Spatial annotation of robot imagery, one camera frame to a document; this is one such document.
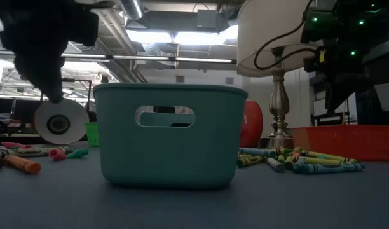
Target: orange plastic bin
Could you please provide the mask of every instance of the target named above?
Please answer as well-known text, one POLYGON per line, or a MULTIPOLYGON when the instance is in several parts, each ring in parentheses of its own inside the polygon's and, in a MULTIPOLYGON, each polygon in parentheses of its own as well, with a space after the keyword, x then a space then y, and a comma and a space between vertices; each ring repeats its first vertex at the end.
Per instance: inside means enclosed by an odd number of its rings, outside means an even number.
POLYGON ((295 147, 358 160, 389 161, 389 126, 333 125, 292 129, 295 147))

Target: lamp cord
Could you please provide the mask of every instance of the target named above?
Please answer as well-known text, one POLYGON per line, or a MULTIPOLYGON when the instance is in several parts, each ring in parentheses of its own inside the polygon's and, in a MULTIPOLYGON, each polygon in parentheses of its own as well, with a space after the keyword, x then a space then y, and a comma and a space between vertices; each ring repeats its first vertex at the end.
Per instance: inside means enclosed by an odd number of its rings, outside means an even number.
POLYGON ((304 12, 303 12, 303 16, 302 16, 302 22, 293 30, 285 33, 285 34, 282 34, 282 35, 279 35, 279 36, 276 36, 272 39, 270 39, 269 41, 267 41, 265 44, 263 44, 259 49, 258 51, 256 52, 256 56, 254 58, 254 66, 258 69, 258 70, 267 70, 267 69, 270 69, 274 66, 276 66, 277 64, 281 63, 282 61, 284 61, 285 59, 289 58, 290 56, 292 55, 295 55, 297 53, 300 53, 300 52, 313 52, 314 54, 316 54, 316 50, 312 49, 312 48, 302 48, 302 49, 299 49, 299 50, 296 50, 294 52, 291 52, 289 53, 288 55, 282 57, 279 61, 275 62, 274 64, 270 65, 270 66, 267 66, 267 67, 260 67, 257 63, 257 60, 258 60, 258 56, 259 54, 261 54, 261 52, 264 50, 264 48, 266 48, 270 43, 278 40, 278 39, 281 39, 281 38, 284 38, 286 36, 289 36, 293 33, 295 33, 296 31, 298 31, 304 24, 304 21, 306 20, 306 15, 308 14, 308 9, 310 7, 310 4, 313 2, 313 0, 309 0, 308 4, 306 5, 306 8, 304 9, 304 12))

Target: blue crayon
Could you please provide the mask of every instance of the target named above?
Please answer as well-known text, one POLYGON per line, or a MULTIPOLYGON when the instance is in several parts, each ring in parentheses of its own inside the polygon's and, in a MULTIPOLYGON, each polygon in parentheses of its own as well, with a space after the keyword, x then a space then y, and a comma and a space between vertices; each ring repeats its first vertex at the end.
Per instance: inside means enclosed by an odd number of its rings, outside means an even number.
POLYGON ((250 154, 252 156, 276 157, 275 149, 240 148, 240 153, 250 154))
POLYGON ((358 172, 365 168, 359 163, 341 163, 338 165, 309 164, 302 168, 303 174, 325 174, 335 172, 358 172))
POLYGON ((299 158, 299 160, 294 163, 294 173, 301 173, 304 169, 304 166, 308 164, 308 161, 304 158, 299 158))

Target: white roll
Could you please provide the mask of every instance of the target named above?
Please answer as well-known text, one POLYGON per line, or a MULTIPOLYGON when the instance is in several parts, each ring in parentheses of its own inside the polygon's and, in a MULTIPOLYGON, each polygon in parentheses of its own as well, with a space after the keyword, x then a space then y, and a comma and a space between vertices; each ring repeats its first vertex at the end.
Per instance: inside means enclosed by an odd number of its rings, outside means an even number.
POLYGON ((42 103, 34 115, 38 134, 52 144, 66 145, 80 140, 89 122, 86 109, 76 101, 62 99, 58 104, 42 103))

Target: pink crayon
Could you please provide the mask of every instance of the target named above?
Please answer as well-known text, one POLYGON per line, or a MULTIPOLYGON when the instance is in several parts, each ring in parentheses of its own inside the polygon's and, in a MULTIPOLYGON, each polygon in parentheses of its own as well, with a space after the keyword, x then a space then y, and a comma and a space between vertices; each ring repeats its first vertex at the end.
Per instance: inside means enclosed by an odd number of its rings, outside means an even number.
POLYGON ((66 155, 65 152, 63 152, 60 149, 53 149, 49 152, 49 157, 52 158, 54 161, 60 161, 65 160, 66 155))

